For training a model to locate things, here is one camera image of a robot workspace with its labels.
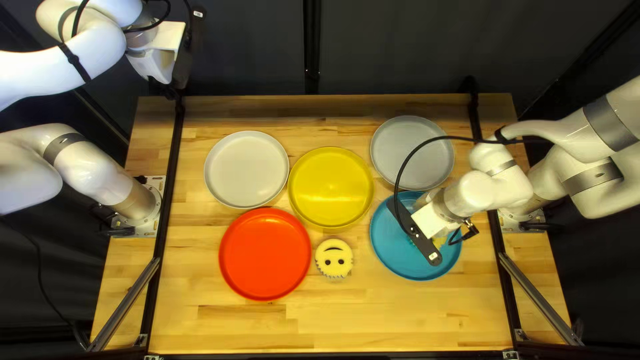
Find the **orange plate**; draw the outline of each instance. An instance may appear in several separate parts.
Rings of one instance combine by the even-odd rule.
[[[219,261],[222,276],[236,293],[270,301],[290,293],[305,278],[311,243],[296,217],[260,208],[231,223],[220,243]]]

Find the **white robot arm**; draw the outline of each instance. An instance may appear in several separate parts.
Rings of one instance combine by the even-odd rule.
[[[72,37],[80,4],[45,0],[38,7],[38,23],[59,46],[32,53],[0,51],[0,111],[24,97],[77,88],[125,52],[144,78],[171,82],[183,22],[154,20],[141,0],[91,0]],[[129,225],[147,223],[158,214],[157,190],[142,186],[71,127],[46,124],[0,134],[0,215],[51,199],[63,180],[114,209]]]
[[[0,134],[0,215],[54,197],[64,180],[122,216],[139,220],[154,195],[70,126],[46,124]]]
[[[569,195],[587,218],[640,204],[640,77],[558,121],[528,120],[503,127],[510,140],[533,135],[555,144],[527,176],[504,145],[481,143],[473,170],[418,200],[412,218],[427,237],[443,236],[480,211],[499,209],[528,220]]]
[[[185,24],[164,21],[147,31],[122,28],[149,25],[152,18],[140,0],[91,0],[71,37],[81,0],[45,0],[36,11],[39,25],[62,46],[14,53],[0,51],[0,111],[35,95],[58,94],[77,88],[112,67],[125,52],[144,78],[168,84]],[[82,74],[69,58],[77,56]]]

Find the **wooden table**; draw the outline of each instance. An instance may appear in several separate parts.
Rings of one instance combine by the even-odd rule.
[[[487,217],[473,218],[480,234],[464,243],[456,266],[429,282],[403,279],[376,258],[369,221],[392,193],[371,165],[369,142],[376,128],[397,115],[435,121],[449,135],[471,136],[468,96],[311,95],[188,97],[172,212],[164,253],[150,352],[223,354],[265,352],[396,352],[500,350],[511,335],[500,290]],[[508,94],[482,94],[483,134],[514,122]],[[160,97],[138,102],[126,169],[132,175],[166,172],[173,103]],[[355,253],[355,266],[340,282],[314,265],[300,287],[283,299],[259,303],[236,295],[222,279],[218,247],[227,226],[242,211],[221,205],[207,190],[203,164],[221,138],[254,129],[275,137],[291,166],[306,152],[338,146],[361,156],[375,179],[374,202],[356,226],[340,233]],[[453,142],[455,167],[444,185],[469,171],[468,142]],[[528,168],[524,147],[510,145]],[[290,210],[286,190],[271,203]],[[325,237],[309,230],[313,248]],[[564,297],[546,234],[505,234],[509,256],[568,321]],[[153,239],[112,239],[93,323],[102,327],[148,263]],[[559,343],[551,326],[514,283],[522,328],[532,339]],[[129,346],[140,332],[144,298],[121,325],[109,347]]]

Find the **white plate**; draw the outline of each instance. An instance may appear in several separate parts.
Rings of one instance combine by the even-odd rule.
[[[439,126],[423,117],[403,115],[387,120],[371,139],[371,161],[390,184],[409,152],[421,142],[446,135]],[[404,168],[400,187],[424,191],[445,181],[453,169],[454,151],[449,140],[433,142],[416,152]]]
[[[253,209],[272,200],[289,176],[289,157],[278,140],[260,131],[224,137],[204,163],[204,181],[222,204]]]

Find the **yellow sponge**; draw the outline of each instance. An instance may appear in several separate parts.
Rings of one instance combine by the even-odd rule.
[[[340,239],[327,239],[316,249],[318,270],[328,277],[346,277],[353,268],[353,251]]]

